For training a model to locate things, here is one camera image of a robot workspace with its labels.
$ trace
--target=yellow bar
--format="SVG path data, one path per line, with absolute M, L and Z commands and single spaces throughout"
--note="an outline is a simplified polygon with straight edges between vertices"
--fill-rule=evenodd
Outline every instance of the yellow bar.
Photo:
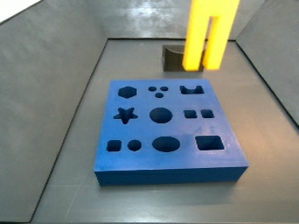
M 189 24 L 181 63 L 185 71 L 199 71 L 209 18 L 213 19 L 203 65 L 209 70 L 220 68 L 237 7 L 239 0 L 191 1 Z
M 191 15 L 181 65 L 185 71 L 199 71 L 201 50 L 207 36 L 209 16 L 204 12 L 204 1 L 191 1 Z

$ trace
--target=small square hole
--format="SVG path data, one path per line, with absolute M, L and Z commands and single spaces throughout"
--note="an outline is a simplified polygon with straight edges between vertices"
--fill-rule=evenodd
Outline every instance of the small square hole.
M 196 111 L 192 109 L 184 110 L 182 113 L 185 118 L 197 118 Z
M 196 136 L 195 140 L 200 151 L 224 150 L 224 145 L 219 136 Z
M 200 111 L 200 115 L 203 118 L 213 118 L 215 117 L 215 115 L 209 109 L 203 109 Z
M 106 151 L 120 151 L 121 149 L 121 141 L 110 140 L 106 142 Z

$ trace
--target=blue foam block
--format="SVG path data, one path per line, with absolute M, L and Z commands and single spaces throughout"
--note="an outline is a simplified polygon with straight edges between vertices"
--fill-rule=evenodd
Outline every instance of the blue foam block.
M 236 181 L 248 161 L 207 80 L 110 81 L 101 186 Z

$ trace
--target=cutout hole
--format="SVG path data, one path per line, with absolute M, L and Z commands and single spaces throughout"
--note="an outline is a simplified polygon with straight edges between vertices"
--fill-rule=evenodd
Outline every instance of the cutout hole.
M 197 118 L 196 111 L 192 109 L 184 110 L 182 113 L 185 118 Z
M 138 151 L 141 149 L 141 142 L 137 141 L 137 140 L 132 140 L 129 141 L 128 145 L 126 145 L 126 148 L 130 150 L 130 151 Z
M 160 87 L 162 91 L 168 91 L 168 87 Z
M 200 151 L 224 150 L 224 145 L 219 136 L 196 136 L 195 141 Z
M 106 142 L 106 151 L 120 151 L 121 149 L 121 141 L 120 140 L 109 140 Z
M 157 151 L 170 152 L 180 148 L 180 141 L 170 136 L 160 136 L 153 140 L 152 146 Z
M 149 113 L 149 117 L 154 123 L 168 123 L 173 118 L 173 114 L 166 108 L 154 108 Z
M 153 91 L 156 90 L 156 87 L 149 87 L 148 90 L 149 90 L 150 92 L 153 92 Z
M 188 89 L 185 86 L 180 86 L 182 95 L 201 95 L 204 94 L 201 86 L 196 86 L 195 89 Z
M 157 93 L 157 94 L 154 94 L 154 97 L 156 97 L 156 98 L 162 98 L 162 97 L 164 97 L 164 94 Z
M 124 98 L 130 98 L 136 96 L 136 88 L 134 87 L 121 87 L 117 90 L 117 95 Z
M 136 119 L 137 115 L 133 114 L 134 108 L 124 109 L 118 108 L 117 109 L 117 115 L 113 116 L 114 119 L 120 119 L 122 124 L 126 124 L 130 119 Z
M 209 109 L 203 109 L 200 111 L 200 115 L 203 118 L 213 118 L 215 117 L 215 115 Z

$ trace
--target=star-shaped hole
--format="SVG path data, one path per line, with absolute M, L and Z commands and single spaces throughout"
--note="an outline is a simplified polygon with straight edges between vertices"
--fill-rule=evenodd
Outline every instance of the star-shaped hole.
M 137 115 L 133 114 L 134 108 L 124 109 L 118 108 L 117 109 L 117 115 L 113 116 L 114 119 L 121 119 L 122 124 L 126 124 L 129 119 L 136 119 Z

